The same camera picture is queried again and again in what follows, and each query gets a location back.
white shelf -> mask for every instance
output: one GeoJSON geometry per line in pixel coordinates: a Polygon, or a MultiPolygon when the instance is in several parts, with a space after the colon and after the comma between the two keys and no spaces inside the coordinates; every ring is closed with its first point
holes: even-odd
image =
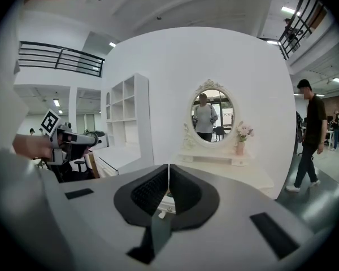
{"type": "Polygon", "coordinates": [[[136,106],[134,97],[130,97],[124,100],[124,119],[132,119],[134,117],[136,117],[136,106]]]}
{"type": "Polygon", "coordinates": [[[114,102],[118,102],[120,100],[123,100],[123,82],[117,84],[112,88],[112,101],[111,104],[114,104],[114,102]]]}
{"type": "Polygon", "coordinates": [[[112,121],[123,120],[123,101],[112,104],[112,121]]]}
{"type": "Polygon", "coordinates": [[[111,93],[107,93],[107,101],[106,101],[107,106],[111,104],[111,93]]]}
{"type": "Polygon", "coordinates": [[[104,151],[101,159],[120,168],[119,174],[153,165],[148,79],[135,73],[111,88],[105,99],[110,150],[104,151]]]}
{"type": "Polygon", "coordinates": [[[134,96],[134,76],[124,81],[124,97],[134,96]]]}
{"type": "Polygon", "coordinates": [[[113,123],[107,124],[107,134],[113,136],[113,123]]]}
{"type": "Polygon", "coordinates": [[[127,100],[127,99],[133,99],[134,100],[134,95],[131,95],[130,97],[124,98],[124,100],[127,100]]]}
{"type": "Polygon", "coordinates": [[[122,104],[123,103],[123,100],[117,100],[116,102],[112,103],[113,106],[115,106],[116,104],[122,104]]]}
{"type": "Polygon", "coordinates": [[[125,129],[123,121],[116,121],[113,123],[113,133],[114,136],[114,144],[116,147],[125,146],[125,129]]]}
{"type": "Polygon", "coordinates": [[[110,120],[111,119],[111,107],[107,106],[106,109],[107,109],[107,120],[110,120]]]}

man walking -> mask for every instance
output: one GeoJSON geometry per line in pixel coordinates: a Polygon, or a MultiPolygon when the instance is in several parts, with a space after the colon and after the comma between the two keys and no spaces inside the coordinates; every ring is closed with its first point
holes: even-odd
{"type": "Polygon", "coordinates": [[[286,187],[286,190],[290,192],[300,191],[301,182],[306,172],[310,177],[310,187],[320,184],[315,174],[311,157],[316,150],[318,150],[318,154],[323,152],[328,126],[324,103],[312,92],[310,83],[306,79],[303,79],[297,87],[299,92],[304,94],[304,99],[309,100],[309,104],[307,106],[306,131],[303,135],[303,154],[299,163],[298,173],[295,183],[286,187]]]}
{"type": "Polygon", "coordinates": [[[213,106],[207,104],[207,95],[199,95],[199,106],[194,109],[193,119],[196,122],[197,134],[207,142],[212,140],[214,123],[218,119],[213,106]]]}

balcony railing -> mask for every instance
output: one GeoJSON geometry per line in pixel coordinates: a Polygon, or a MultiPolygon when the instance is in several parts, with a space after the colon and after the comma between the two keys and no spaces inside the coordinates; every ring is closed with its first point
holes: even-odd
{"type": "Polygon", "coordinates": [[[104,59],[58,45],[21,41],[20,67],[41,67],[102,77],[104,59]]]}
{"type": "Polygon", "coordinates": [[[320,0],[299,0],[290,22],[279,38],[279,47],[285,59],[288,59],[289,54],[294,53],[301,46],[300,42],[303,39],[311,35],[326,13],[320,0]]]}

vanity table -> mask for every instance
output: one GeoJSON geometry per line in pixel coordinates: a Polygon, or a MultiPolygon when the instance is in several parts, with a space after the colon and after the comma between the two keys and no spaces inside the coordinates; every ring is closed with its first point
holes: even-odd
{"type": "MultiPolygon", "coordinates": [[[[233,95],[223,86],[212,80],[207,80],[200,85],[193,93],[188,104],[188,110],[184,122],[184,139],[181,149],[173,157],[172,162],[182,167],[188,167],[212,173],[214,175],[225,177],[228,179],[243,182],[261,193],[273,198],[274,183],[254,158],[245,152],[243,155],[236,154],[236,146],[238,142],[237,126],[241,121],[240,109],[233,99],[233,95]],[[192,112],[196,101],[201,93],[220,92],[226,97],[226,101],[232,106],[233,117],[232,130],[219,142],[205,141],[197,135],[194,128],[192,112]]],[[[173,198],[165,196],[158,207],[161,210],[160,218],[166,213],[176,213],[175,202],[173,198]]]]}

